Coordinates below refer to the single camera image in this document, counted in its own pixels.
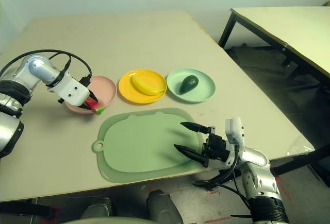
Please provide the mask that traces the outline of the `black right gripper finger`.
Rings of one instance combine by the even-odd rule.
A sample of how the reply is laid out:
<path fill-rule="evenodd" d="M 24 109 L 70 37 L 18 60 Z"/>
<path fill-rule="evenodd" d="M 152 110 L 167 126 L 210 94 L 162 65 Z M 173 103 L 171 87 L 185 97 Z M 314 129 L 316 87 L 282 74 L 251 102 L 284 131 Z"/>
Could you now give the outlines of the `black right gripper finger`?
<path fill-rule="evenodd" d="M 209 134 L 210 133 L 210 127 L 206 127 L 197 123 L 192 123 L 192 122 L 181 122 L 180 123 L 182 126 L 185 128 L 194 131 L 194 132 L 200 132 L 203 134 Z"/>
<path fill-rule="evenodd" d="M 185 155 L 186 157 L 200 163 L 201 165 L 203 165 L 204 167 L 208 167 L 208 158 L 206 158 L 204 155 L 197 153 L 196 150 L 189 148 L 187 146 L 183 146 L 183 145 L 178 145 L 178 144 L 174 144 L 174 147 L 181 152 L 183 155 Z"/>

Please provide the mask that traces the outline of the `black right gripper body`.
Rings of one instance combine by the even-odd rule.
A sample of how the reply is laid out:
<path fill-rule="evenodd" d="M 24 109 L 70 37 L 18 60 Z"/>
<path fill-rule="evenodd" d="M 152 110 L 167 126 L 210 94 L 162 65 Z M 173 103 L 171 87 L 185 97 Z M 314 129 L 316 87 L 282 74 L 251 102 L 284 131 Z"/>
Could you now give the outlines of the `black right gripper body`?
<path fill-rule="evenodd" d="M 208 138 L 203 143 L 202 155 L 207 159 L 225 162 L 229 158 L 230 151 L 226 149 L 226 141 L 215 134 L 215 127 L 207 127 Z"/>

